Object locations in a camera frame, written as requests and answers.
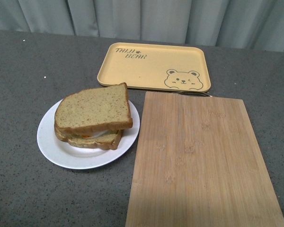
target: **cutting board handle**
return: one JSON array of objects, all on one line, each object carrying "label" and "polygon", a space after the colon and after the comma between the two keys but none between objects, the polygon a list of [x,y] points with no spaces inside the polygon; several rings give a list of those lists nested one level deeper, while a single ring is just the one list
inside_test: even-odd
[{"label": "cutting board handle", "polygon": [[188,96],[205,96],[205,97],[212,97],[211,95],[205,92],[196,92],[196,91],[180,91],[176,92],[179,95],[188,95]]}]

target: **wood grain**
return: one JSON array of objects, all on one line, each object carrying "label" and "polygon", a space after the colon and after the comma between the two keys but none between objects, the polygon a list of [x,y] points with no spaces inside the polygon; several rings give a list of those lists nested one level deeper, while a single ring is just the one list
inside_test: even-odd
[{"label": "wood grain", "polygon": [[244,103],[147,92],[126,227],[284,227]]}]

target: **bear ear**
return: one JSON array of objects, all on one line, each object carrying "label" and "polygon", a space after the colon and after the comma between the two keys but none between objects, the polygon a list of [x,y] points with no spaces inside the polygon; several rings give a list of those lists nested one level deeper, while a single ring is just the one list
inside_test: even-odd
[{"label": "bear ear", "polygon": [[173,74],[173,73],[177,72],[177,70],[167,70],[166,72],[167,72],[167,74],[170,75],[170,74]]},{"label": "bear ear", "polygon": [[196,71],[189,71],[188,72],[189,74],[192,74],[192,75],[194,75],[194,76],[196,76],[196,77],[198,77],[200,74],[198,73],[198,72],[196,72]]}]

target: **sandwich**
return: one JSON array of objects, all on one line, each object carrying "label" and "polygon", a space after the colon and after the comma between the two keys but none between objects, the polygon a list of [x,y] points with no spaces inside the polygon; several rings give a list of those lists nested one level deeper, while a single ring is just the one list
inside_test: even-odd
[{"label": "sandwich", "polygon": [[126,83],[71,94],[54,115],[56,137],[79,148],[115,150],[132,126]]}]

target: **white plate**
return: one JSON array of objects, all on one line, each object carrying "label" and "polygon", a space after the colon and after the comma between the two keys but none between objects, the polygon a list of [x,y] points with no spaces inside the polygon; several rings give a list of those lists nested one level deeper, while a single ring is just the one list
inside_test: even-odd
[{"label": "white plate", "polygon": [[53,105],[42,118],[37,142],[42,154],[51,162],[70,169],[90,169],[110,163],[124,154],[137,138],[140,118],[136,107],[129,101],[133,127],[126,129],[116,150],[76,148],[57,139],[54,133],[54,114],[61,100]]}]

